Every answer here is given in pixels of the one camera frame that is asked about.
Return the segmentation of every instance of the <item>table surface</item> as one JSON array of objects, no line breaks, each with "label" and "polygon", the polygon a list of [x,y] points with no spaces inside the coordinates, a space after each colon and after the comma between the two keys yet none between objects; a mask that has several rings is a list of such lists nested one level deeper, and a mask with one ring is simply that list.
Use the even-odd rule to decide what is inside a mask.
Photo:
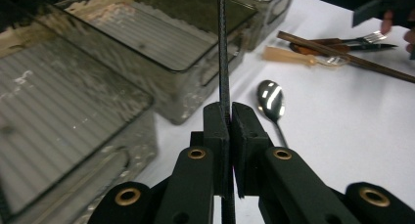
[{"label": "table surface", "polygon": [[[352,11],[318,0],[294,0],[285,21],[244,57],[230,76],[231,101],[251,106],[275,145],[272,123],[256,109],[256,86],[264,79],[280,84],[286,111],[280,126],[295,150],[324,183],[340,192],[355,182],[369,182],[415,208],[415,84],[360,67],[307,67],[263,61],[265,46],[288,49],[279,30],[305,39],[354,38],[380,28],[372,19],[351,27]],[[394,50],[352,53],[374,63],[415,75],[402,39],[407,29],[394,27],[383,43]],[[204,106],[219,100],[218,89]],[[184,124],[171,125],[156,115],[159,155],[136,179],[154,186],[169,176],[191,131],[203,131],[203,108]],[[220,223],[215,198],[214,223]],[[236,200],[237,223],[263,223],[257,198]]]}]

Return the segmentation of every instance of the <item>chopstick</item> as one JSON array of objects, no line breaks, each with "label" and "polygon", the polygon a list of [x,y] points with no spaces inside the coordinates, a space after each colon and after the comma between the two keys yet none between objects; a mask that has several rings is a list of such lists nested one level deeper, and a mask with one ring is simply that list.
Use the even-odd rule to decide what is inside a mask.
[{"label": "chopstick", "polygon": [[368,70],[372,70],[372,71],[376,71],[378,73],[384,74],[384,75],[388,75],[397,79],[401,79],[401,80],[405,80],[411,83],[415,83],[415,76],[409,75],[409,74],[405,74],[403,72],[391,69],[389,67],[385,67],[385,66],[381,66],[375,63],[372,63],[370,61],[367,60],[363,60],[357,57],[354,57],[353,55],[347,54],[347,53],[343,53],[340,51],[337,51],[335,49],[332,49],[330,47],[327,47],[325,45],[320,45],[318,43],[294,36],[290,33],[284,32],[284,31],[279,31],[278,38],[292,42],[294,44],[300,45],[300,46],[304,46],[307,47],[309,49],[318,51],[324,55],[327,56],[346,56],[350,59],[351,63],[357,64],[362,68],[368,69]]}]

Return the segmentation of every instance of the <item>plastic container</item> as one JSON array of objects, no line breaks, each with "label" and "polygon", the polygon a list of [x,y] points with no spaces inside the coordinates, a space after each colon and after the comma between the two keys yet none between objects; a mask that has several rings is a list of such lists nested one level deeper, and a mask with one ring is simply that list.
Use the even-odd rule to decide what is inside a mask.
[{"label": "plastic container", "polygon": [[292,0],[237,0],[251,5],[258,10],[258,17],[252,27],[248,45],[253,50],[272,31],[274,31],[287,16]]},{"label": "plastic container", "polygon": [[[98,38],[101,43],[92,44],[84,37],[66,34],[83,50],[150,92],[157,112],[172,123],[183,123],[217,87],[217,0],[50,3],[110,37],[111,41]],[[227,24],[232,71],[245,54],[256,10],[233,0],[227,1],[227,10],[232,15]]]},{"label": "plastic container", "polygon": [[0,18],[3,224],[86,219],[156,155],[153,98],[45,26],[47,14],[0,0]]}]

